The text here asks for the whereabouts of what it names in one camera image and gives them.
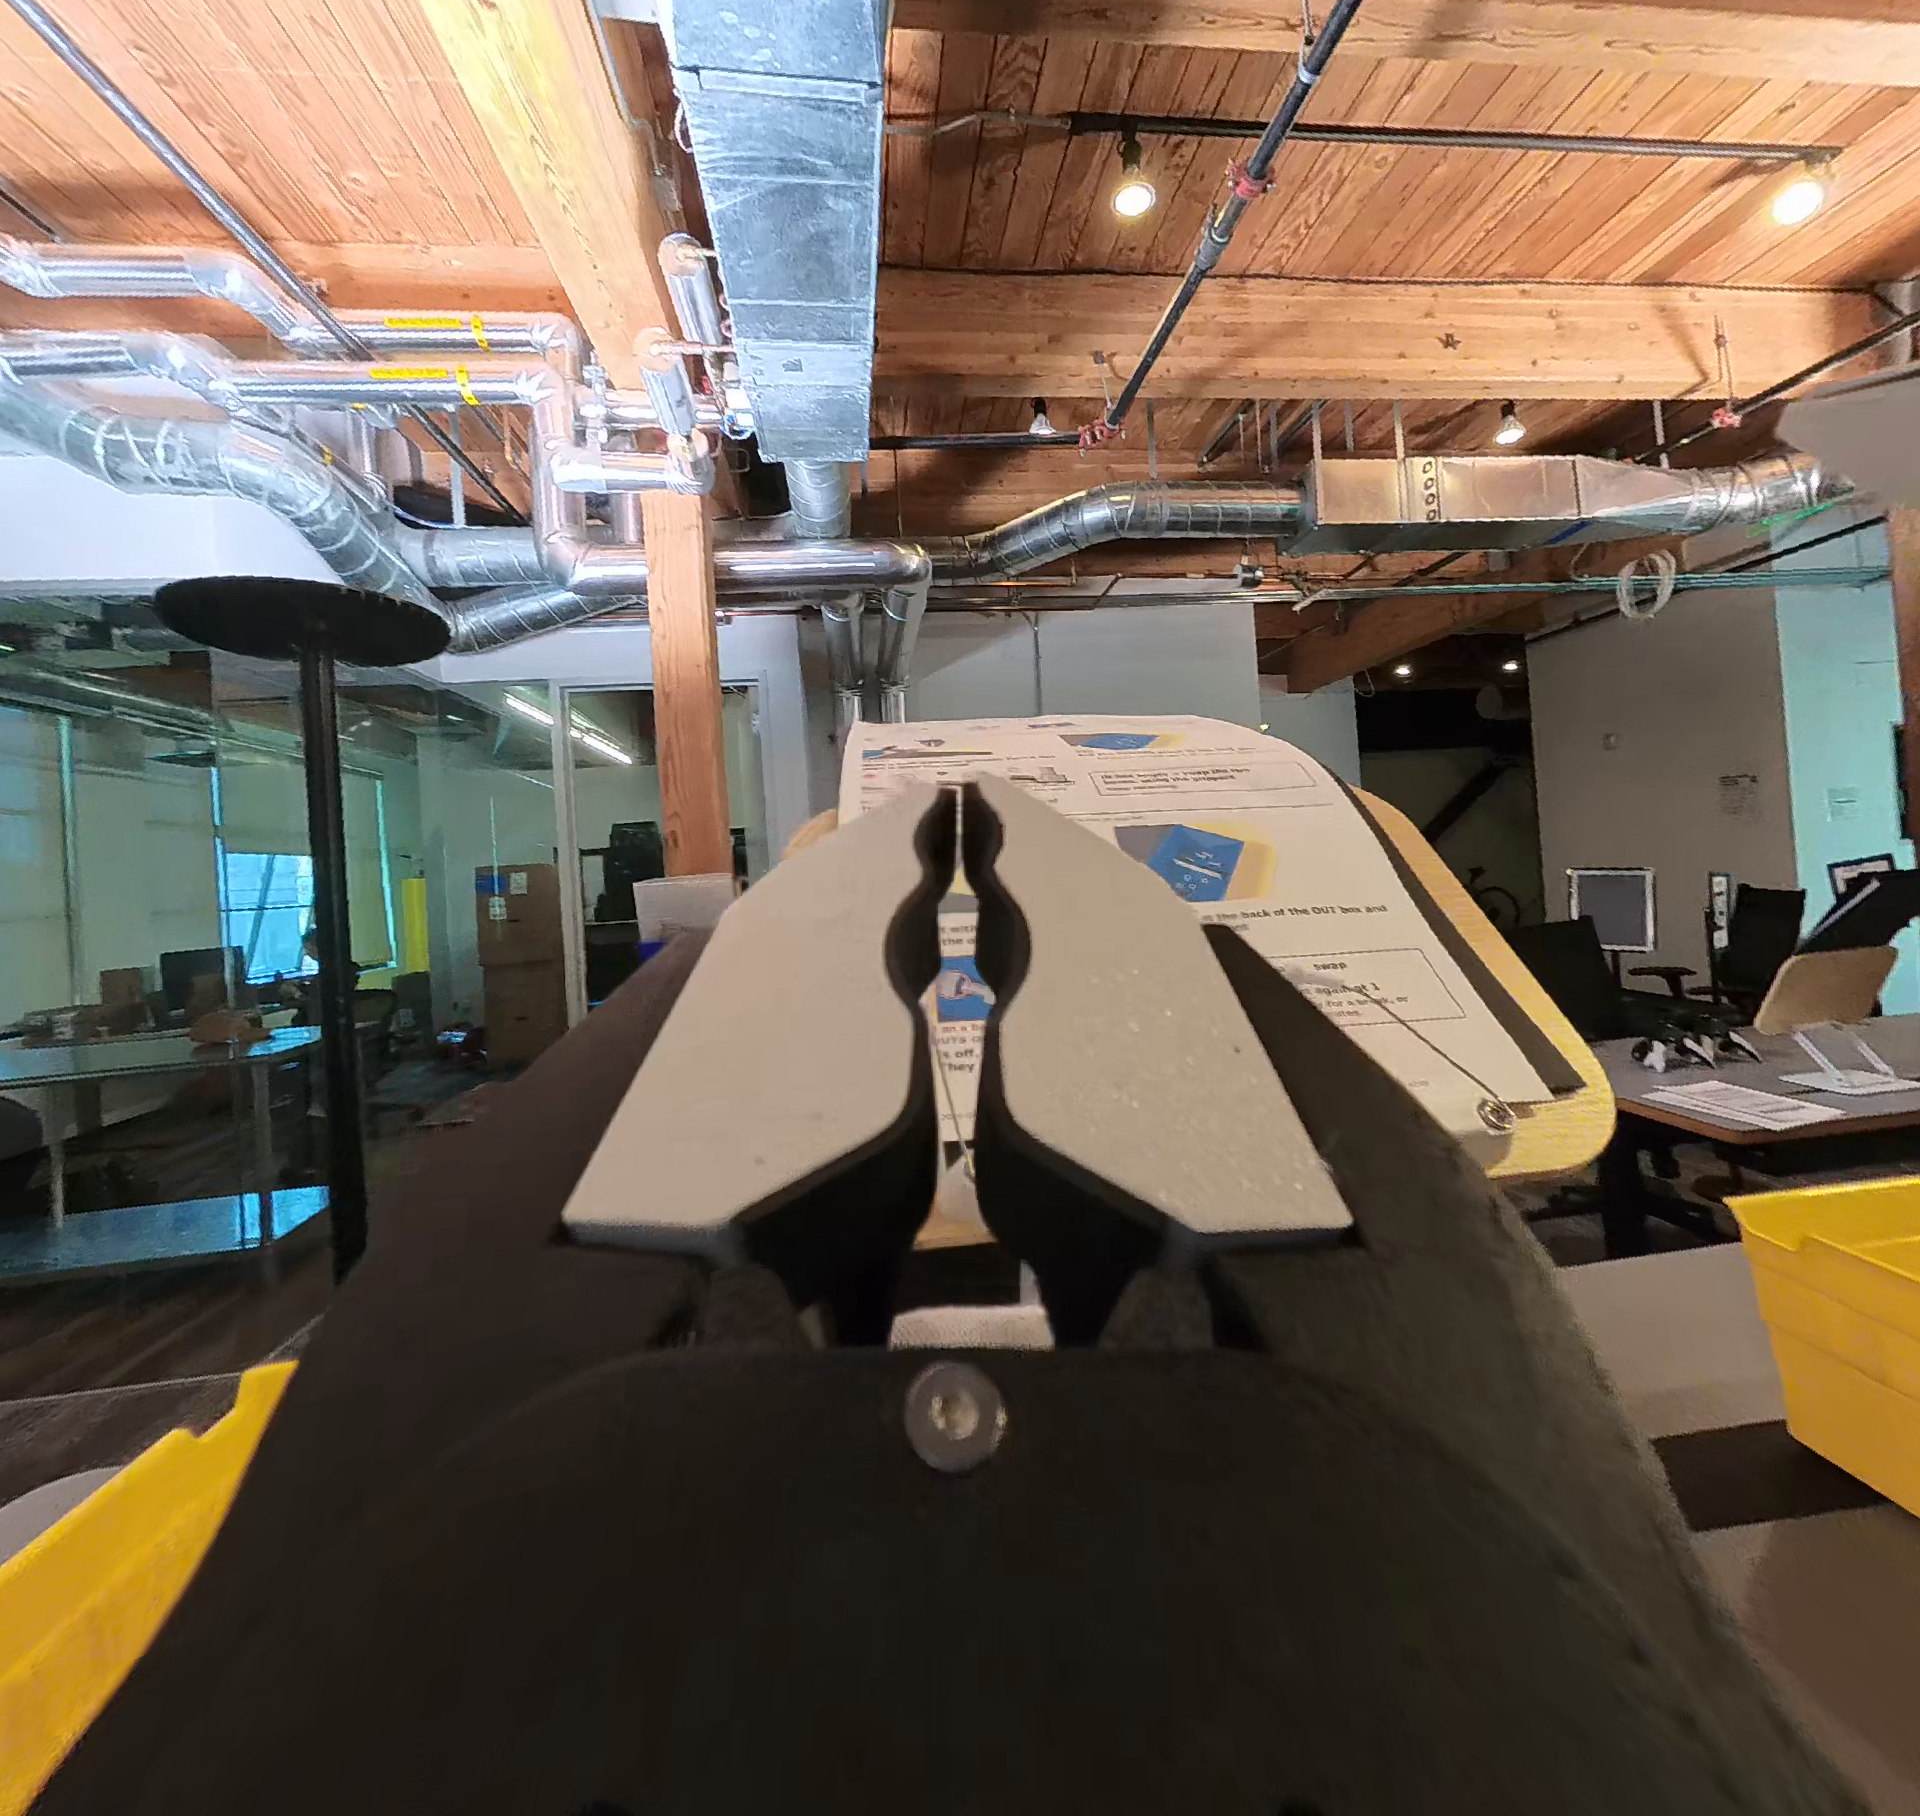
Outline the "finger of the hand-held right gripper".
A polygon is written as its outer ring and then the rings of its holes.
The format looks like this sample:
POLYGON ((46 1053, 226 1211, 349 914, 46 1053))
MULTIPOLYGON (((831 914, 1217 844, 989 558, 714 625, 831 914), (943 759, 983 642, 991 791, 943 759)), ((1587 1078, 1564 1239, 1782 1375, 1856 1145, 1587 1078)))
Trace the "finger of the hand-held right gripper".
POLYGON ((1817 384, 1786 406, 1786 441, 1885 509, 1917 509, 1917 364, 1817 384))

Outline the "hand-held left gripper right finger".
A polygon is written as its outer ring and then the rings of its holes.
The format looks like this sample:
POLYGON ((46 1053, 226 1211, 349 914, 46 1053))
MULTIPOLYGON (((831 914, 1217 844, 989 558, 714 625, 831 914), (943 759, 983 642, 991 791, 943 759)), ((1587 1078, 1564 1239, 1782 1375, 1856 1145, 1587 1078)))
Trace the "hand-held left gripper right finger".
POLYGON ((1118 845, 997 773, 971 781, 975 965, 993 1006, 973 1182, 1056 1342, 1097 1342, 1141 1277, 1336 1249, 1353 1214, 1216 951, 1118 845))

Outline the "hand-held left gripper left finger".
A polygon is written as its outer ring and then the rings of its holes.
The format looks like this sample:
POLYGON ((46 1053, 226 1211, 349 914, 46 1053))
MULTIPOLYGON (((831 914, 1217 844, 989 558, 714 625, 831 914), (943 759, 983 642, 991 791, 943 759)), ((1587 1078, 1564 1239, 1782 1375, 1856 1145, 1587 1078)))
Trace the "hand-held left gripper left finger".
POLYGON ((958 794, 912 785, 719 917, 575 1182, 570 1242, 772 1272, 886 1342, 941 1167, 925 991, 958 794))

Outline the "yellow plastic bin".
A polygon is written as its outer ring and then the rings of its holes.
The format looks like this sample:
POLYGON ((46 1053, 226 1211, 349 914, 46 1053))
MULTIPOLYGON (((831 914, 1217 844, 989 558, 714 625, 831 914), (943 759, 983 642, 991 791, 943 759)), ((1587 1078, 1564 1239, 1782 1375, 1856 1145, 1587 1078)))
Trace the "yellow plastic bin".
POLYGON ((1917 1513, 1917 1178, 1731 1201, 1788 1432, 1917 1513))

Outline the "yellow bin with divider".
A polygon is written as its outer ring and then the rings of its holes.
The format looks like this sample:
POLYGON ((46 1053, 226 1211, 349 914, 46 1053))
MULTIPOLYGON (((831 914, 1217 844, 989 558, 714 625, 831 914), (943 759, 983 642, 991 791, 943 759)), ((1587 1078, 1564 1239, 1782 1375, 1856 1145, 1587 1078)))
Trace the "yellow bin with divider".
POLYGON ((295 1362, 239 1377, 205 1429, 174 1426, 35 1530, 3 1571, 3 1809, 27 1811, 153 1644, 205 1560, 295 1362))

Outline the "stacked cardboard boxes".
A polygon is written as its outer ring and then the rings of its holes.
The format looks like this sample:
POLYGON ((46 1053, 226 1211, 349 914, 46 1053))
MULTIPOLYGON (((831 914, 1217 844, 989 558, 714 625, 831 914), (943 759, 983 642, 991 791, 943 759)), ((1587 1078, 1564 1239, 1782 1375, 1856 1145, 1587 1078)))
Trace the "stacked cardboard boxes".
POLYGON ((558 871, 478 865, 472 890, 488 1064, 519 1071, 568 1028, 558 871))

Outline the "grey desk with papers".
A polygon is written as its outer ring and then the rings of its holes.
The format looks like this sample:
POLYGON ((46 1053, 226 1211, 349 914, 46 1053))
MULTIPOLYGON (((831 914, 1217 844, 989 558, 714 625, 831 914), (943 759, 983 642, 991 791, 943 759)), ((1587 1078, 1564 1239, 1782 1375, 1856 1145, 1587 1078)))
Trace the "grey desk with papers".
POLYGON ((1915 1173, 1915 1018, 1810 1035, 1742 1034, 1715 1063, 1657 1068, 1645 1049, 1599 1044, 1615 1127, 1596 1162, 1607 1260, 1736 1239, 1731 1198, 1915 1173))

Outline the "small desktop monitor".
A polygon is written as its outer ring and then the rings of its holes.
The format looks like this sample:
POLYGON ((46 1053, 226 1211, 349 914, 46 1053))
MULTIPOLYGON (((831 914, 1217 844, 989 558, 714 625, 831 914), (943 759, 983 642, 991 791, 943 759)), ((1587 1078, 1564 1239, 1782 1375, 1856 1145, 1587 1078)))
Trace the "small desktop monitor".
POLYGON ((1568 917, 1587 920, 1604 953, 1650 955, 1659 945, 1653 868, 1568 868, 1568 917))

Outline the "shiny silver pipe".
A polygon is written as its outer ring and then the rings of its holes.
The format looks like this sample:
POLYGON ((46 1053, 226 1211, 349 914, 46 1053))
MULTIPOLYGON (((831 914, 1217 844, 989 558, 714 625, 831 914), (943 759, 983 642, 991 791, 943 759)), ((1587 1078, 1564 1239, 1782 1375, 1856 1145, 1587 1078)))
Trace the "shiny silver pipe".
MULTIPOLYGON (((401 530, 401 558, 432 590, 566 590, 588 600, 644 598, 643 544, 561 537, 532 530, 401 530)), ((819 598, 852 590, 927 590, 932 563, 913 544, 744 541, 712 545, 723 592, 819 598)))

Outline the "small tilted wooden board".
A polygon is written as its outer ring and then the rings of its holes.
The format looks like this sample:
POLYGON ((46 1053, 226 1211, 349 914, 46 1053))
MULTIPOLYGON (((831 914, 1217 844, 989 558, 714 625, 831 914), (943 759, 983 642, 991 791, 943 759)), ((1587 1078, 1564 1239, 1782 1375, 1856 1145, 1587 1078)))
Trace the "small tilted wooden board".
POLYGON ((1773 972, 1751 1028, 1759 1035, 1788 1035, 1858 1026, 1879 1012, 1896 961, 1891 944, 1794 953, 1773 972))

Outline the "shiny insulated pipe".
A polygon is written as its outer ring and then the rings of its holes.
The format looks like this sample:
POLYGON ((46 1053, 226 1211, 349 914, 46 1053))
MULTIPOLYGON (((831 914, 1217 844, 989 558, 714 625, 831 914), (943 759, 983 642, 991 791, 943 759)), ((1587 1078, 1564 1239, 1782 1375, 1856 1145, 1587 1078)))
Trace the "shiny insulated pipe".
POLYGON ((575 322, 554 314, 349 312, 319 314, 319 295, 295 296, 240 252, 212 247, 108 247, 3 241, 4 315, 64 333, 170 333, 264 339, 340 355, 466 350, 492 355, 572 355, 575 322))
POLYGON ((3 367, 20 381, 153 379, 226 410, 520 407, 532 418, 536 476, 562 492, 663 489, 701 497, 715 484, 712 441, 696 418, 667 429, 658 453, 585 441, 591 391, 542 357, 475 357, 466 364, 246 362, 191 337, 6 330, 3 367))

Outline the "foil box duct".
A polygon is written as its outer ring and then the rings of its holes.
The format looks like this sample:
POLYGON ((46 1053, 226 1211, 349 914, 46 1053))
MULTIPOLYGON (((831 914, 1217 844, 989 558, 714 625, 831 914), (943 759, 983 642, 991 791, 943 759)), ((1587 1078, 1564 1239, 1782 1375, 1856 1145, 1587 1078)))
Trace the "foil box duct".
POLYGON ((1303 554, 1691 537, 1820 512, 1852 484, 1798 452, 1706 469, 1596 456, 1336 458, 1303 485, 1303 554))

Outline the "flexible silver duct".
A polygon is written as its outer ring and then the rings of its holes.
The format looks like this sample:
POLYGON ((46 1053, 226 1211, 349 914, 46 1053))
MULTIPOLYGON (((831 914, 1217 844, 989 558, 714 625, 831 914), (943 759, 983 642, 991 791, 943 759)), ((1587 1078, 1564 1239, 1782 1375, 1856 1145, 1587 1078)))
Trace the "flexible silver duct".
POLYGON ((1092 487, 1012 517, 930 563, 934 588, 1020 578, 1089 549, 1118 541, 1267 540, 1312 528, 1312 497, 1297 484, 1135 482, 1092 487))

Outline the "large spiral silver duct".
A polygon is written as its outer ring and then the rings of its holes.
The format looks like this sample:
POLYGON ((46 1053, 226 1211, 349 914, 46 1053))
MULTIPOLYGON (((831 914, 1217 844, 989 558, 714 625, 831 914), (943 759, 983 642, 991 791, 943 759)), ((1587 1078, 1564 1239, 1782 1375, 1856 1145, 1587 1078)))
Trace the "large spiral silver duct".
POLYGON ((4 376, 3 398, 4 434, 31 453, 57 458, 125 494, 227 497, 272 512, 319 557, 335 583, 440 612, 450 638, 438 654, 477 654, 606 612, 644 609, 644 598, 588 600, 534 588, 444 602, 401 558, 391 514, 343 471, 280 438, 231 423, 136 418, 64 404, 12 376, 4 376))

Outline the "galvanised rectangular duct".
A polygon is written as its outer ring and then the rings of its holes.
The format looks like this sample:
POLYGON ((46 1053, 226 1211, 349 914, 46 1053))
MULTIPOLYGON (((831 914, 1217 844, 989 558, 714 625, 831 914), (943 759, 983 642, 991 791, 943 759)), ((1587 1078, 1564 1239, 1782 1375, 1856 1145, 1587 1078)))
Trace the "galvanised rectangular duct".
POLYGON ((770 460, 867 452, 896 0, 654 0, 770 460))

